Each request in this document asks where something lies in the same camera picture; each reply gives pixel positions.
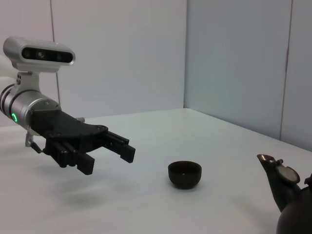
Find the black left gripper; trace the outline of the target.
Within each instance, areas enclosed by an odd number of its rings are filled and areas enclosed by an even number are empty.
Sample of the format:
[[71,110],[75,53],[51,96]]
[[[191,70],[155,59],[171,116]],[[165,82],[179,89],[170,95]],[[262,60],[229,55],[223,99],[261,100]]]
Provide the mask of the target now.
[[104,147],[128,163],[134,161],[135,148],[129,140],[109,132],[103,125],[83,123],[61,110],[33,111],[31,128],[46,139],[43,152],[61,168],[76,166],[85,175],[93,173],[95,159],[86,153]]

